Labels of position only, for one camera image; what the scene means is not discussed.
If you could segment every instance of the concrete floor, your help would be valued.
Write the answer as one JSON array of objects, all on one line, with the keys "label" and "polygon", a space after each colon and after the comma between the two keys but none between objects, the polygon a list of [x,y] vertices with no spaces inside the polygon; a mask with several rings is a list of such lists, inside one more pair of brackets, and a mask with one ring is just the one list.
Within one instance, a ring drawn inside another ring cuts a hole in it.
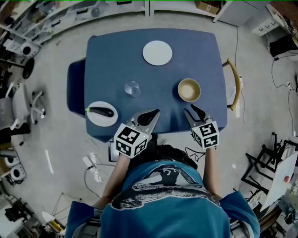
[{"label": "concrete floor", "polygon": [[[222,62],[230,58],[234,61],[237,42],[237,30],[222,22],[212,23],[203,16],[181,13],[157,13],[154,20],[148,20],[142,14],[120,15],[104,18],[76,27],[53,38],[46,43],[35,57],[32,76],[26,80],[29,92],[43,90],[47,115],[38,125],[32,126],[31,134],[25,135],[25,144],[16,147],[21,162],[27,172],[27,178],[8,190],[22,197],[40,217],[41,212],[51,212],[61,192],[82,198],[93,203],[97,197],[84,185],[86,169],[82,158],[94,152],[103,163],[108,162],[108,146],[96,139],[90,140],[86,133],[85,120],[71,113],[66,105],[67,70],[70,63],[86,56],[87,41],[92,35],[142,28],[181,28],[214,33]],[[245,153],[256,156],[262,144],[270,144],[271,132],[278,139],[293,139],[291,118],[288,109],[288,89],[276,89],[271,78],[272,57],[268,53],[264,39],[250,33],[245,27],[238,29],[237,69],[243,76],[245,97],[240,101],[240,117],[228,110],[228,124],[220,133],[220,145],[217,148],[218,166],[222,181],[221,195],[231,193],[238,188],[240,178],[248,166]],[[296,63],[287,58],[274,63],[273,74],[277,85],[294,83]],[[224,70],[226,92],[229,97],[234,90],[234,78],[230,68]],[[291,112],[298,116],[296,93],[290,94]],[[163,134],[171,145],[184,150],[185,147],[198,150],[189,132]],[[45,150],[48,150],[54,174],[49,170]],[[204,158],[199,160],[199,172],[203,175]],[[101,170],[110,174],[112,168]],[[101,194],[107,179],[97,183],[88,173],[87,183]]]}]

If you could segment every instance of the gray cabinet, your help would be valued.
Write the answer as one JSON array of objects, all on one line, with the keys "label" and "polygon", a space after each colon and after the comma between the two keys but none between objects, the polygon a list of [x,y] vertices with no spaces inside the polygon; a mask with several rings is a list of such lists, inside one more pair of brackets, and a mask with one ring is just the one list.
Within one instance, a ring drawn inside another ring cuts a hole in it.
[{"label": "gray cabinet", "polygon": [[242,26],[268,3],[270,1],[233,1],[218,20],[234,26]]}]

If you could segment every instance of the teal t-shirt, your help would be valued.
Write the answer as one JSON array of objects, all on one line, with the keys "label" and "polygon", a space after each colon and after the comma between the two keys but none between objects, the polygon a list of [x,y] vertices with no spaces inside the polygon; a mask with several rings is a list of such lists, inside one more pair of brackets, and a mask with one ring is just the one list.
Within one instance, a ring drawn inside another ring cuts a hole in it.
[{"label": "teal t-shirt", "polygon": [[[259,237],[258,220],[240,192],[217,201],[195,169],[175,161],[149,162],[127,175],[122,192],[104,211],[73,202],[65,237],[230,238],[230,218]],[[95,221],[100,229],[82,232]]]}]

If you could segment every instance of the bowl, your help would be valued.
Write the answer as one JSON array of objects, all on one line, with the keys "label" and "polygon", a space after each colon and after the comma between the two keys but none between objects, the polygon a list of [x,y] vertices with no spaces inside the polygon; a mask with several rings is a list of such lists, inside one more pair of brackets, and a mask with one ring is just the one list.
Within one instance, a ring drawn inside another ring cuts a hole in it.
[{"label": "bowl", "polygon": [[186,102],[195,102],[201,95],[201,87],[193,79],[183,79],[178,85],[178,94]]}]

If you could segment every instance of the gray office chair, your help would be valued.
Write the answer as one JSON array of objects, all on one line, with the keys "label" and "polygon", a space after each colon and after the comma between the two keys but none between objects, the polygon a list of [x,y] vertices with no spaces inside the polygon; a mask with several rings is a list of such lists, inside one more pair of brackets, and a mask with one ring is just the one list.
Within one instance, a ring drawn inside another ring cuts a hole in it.
[{"label": "gray office chair", "polygon": [[[13,89],[15,93],[13,98],[9,94]],[[24,84],[11,83],[5,98],[0,99],[0,130],[10,128],[11,130],[19,129],[22,124],[27,123],[27,118],[31,115],[33,124],[37,123],[34,120],[35,114],[44,116],[46,114],[44,108],[39,109],[36,106],[37,99],[43,95],[43,92],[32,94],[32,103],[29,102],[26,86]]]}]

